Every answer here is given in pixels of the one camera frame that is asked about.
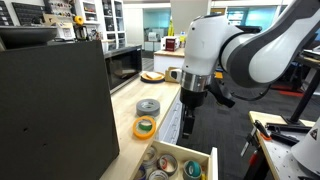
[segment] floor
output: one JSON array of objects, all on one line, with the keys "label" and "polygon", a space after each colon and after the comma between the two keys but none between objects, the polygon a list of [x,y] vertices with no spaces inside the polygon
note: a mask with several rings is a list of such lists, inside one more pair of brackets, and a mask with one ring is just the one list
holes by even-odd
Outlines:
[{"label": "floor", "polygon": [[[152,70],[152,59],[143,56],[143,64]],[[224,78],[226,86],[242,96],[253,96],[260,89],[244,89],[236,86],[229,77]],[[270,114],[290,116],[301,97],[282,95],[278,91],[270,90],[258,101],[237,100],[233,108],[218,106],[214,97],[208,94],[204,104],[195,111],[196,121],[193,134],[189,139],[179,138],[177,145],[194,149],[207,154],[212,147],[218,148],[219,179],[243,179],[248,168],[248,160],[254,151],[250,147],[243,158],[240,152],[245,144],[245,136],[251,131],[248,112],[259,111]],[[302,119],[316,121],[320,116],[320,97],[314,96],[310,100]],[[266,179],[273,179],[269,173]]]}]

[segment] wooden countertop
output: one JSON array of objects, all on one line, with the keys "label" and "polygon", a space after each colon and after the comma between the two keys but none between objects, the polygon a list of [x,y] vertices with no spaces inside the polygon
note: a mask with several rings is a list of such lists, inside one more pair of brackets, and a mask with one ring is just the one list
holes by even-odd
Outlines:
[{"label": "wooden countertop", "polygon": [[174,52],[171,51],[157,51],[154,53],[155,56],[171,56],[171,57],[182,57],[184,58],[184,48],[179,48]]},{"label": "wooden countertop", "polygon": [[[287,124],[282,119],[281,116],[273,115],[273,114],[266,114],[266,113],[250,111],[249,112],[249,117],[250,117],[251,123],[253,123],[255,120],[259,120],[263,126],[265,126],[267,123]],[[315,124],[315,122],[311,122],[311,121],[306,121],[306,120],[300,120],[300,121],[305,126],[309,126],[309,127],[312,127]],[[268,164],[269,164],[269,167],[270,167],[270,170],[272,172],[272,175],[273,175],[274,179],[280,179],[276,168],[273,166],[272,159],[271,159],[269,153],[267,153],[268,150],[267,150],[266,145],[264,144],[263,138],[259,134],[257,134],[257,137],[258,137],[259,143],[260,143],[260,145],[261,145],[261,147],[263,149],[264,155],[266,156],[266,159],[268,161]]]},{"label": "wooden countertop", "polygon": [[111,96],[120,154],[102,175],[101,180],[133,179],[147,148],[153,142],[154,136],[148,140],[140,140],[133,135],[132,125],[138,118],[136,103],[146,98],[160,102],[160,114],[156,118],[158,131],[179,90],[180,86],[176,83],[147,84],[137,78]]}]

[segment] robotic arm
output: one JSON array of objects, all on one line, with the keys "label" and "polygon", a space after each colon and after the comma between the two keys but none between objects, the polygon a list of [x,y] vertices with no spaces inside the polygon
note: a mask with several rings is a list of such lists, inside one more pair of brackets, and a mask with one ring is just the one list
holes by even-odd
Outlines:
[{"label": "robotic arm", "polygon": [[224,16],[195,19],[189,27],[185,61],[171,76],[181,84],[185,106],[183,137],[192,133],[196,107],[208,91],[219,103],[232,107],[230,93],[213,78],[219,62],[239,86],[254,88],[277,80],[320,26],[320,1],[295,0],[269,29],[259,34],[243,32]]}]

